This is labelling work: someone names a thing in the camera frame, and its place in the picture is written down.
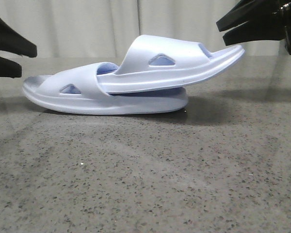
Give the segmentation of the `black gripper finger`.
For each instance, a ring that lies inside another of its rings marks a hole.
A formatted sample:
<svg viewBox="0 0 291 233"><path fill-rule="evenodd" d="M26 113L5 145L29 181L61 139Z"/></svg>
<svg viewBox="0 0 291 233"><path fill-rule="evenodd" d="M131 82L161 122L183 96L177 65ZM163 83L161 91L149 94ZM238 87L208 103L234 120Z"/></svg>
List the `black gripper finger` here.
<svg viewBox="0 0 291 233"><path fill-rule="evenodd" d="M0 50L25 55L37 56L37 46L18 34L0 18Z"/></svg>
<svg viewBox="0 0 291 233"><path fill-rule="evenodd" d="M284 0L242 0L225 16L216 22L219 31L252 22L267 31L279 30L280 17L277 15Z"/></svg>
<svg viewBox="0 0 291 233"><path fill-rule="evenodd" d="M0 77L22 77L21 65L14 61L0 57Z"/></svg>
<svg viewBox="0 0 291 233"><path fill-rule="evenodd" d="M260 16L230 31L224 36L226 46L258 40L282 40L286 37L280 17Z"/></svg>

